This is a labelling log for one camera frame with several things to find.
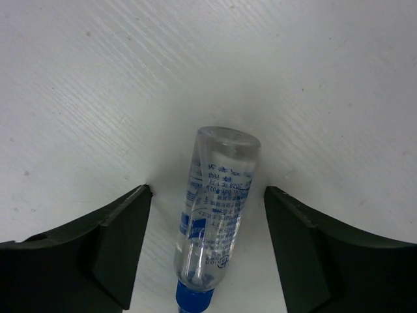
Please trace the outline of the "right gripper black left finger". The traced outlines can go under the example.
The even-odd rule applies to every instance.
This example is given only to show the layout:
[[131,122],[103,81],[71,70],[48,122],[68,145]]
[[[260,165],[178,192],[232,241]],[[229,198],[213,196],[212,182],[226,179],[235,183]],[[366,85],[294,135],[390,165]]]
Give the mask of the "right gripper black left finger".
[[128,310],[151,199],[140,185],[62,226],[1,243],[1,311]]

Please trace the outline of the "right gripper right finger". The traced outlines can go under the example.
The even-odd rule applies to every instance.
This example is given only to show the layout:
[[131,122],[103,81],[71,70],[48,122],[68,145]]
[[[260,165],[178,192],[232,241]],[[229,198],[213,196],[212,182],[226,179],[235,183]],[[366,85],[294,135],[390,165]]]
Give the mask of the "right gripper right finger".
[[415,312],[416,245],[308,207],[275,186],[266,219],[288,312]]

